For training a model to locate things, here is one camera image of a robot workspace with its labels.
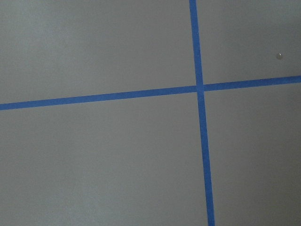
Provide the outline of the blue tape grid lines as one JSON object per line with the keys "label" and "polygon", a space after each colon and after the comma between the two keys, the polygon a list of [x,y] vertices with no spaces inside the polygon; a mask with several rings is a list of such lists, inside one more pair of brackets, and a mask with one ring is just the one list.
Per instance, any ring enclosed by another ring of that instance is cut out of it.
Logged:
{"label": "blue tape grid lines", "polygon": [[15,109],[22,109],[22,108],[70,105],[70,104],[79,104],[79,103],[92,103],[92,102],[133,99],[133,98],[142,98],[142,97],[158,97],[158,96],[167,96],[167,95],[176,95],[176,94],[196,93],[197,102],[198,102],[198,118],[199,118],[199,129],[200,129],[203,175],[204,175],[204,183],[205,183],[207,222],[208,225],[214,226],[215,225],[214,198],[213,198],[212,174],[211,174],[211,166],[210,166],[208,130],[207,130],[207,121],[206,121],[205,92],[294,84],[294,83],[300,83],[301,77],[298,75],[298,76],[286,76],[286,77],[278,77],[278,78],[205,84],[203,81],[201,42],[199,37],[197,2],[195,0],[189,1],[189,7],[190,7],[190,22],[191,22],[191,31],[192,31],[192,44],[193,44],[196,85],[162,88],[162,89],[137,90],[137,91],[118,92],[118,93],[107,93],[107,94],[98,94],[98,95],[89,95],[89,96],[64,97],[64,98],[4,103],[0,105],[0,109],[2,111],[6,111],[6,110],[15,110]]}

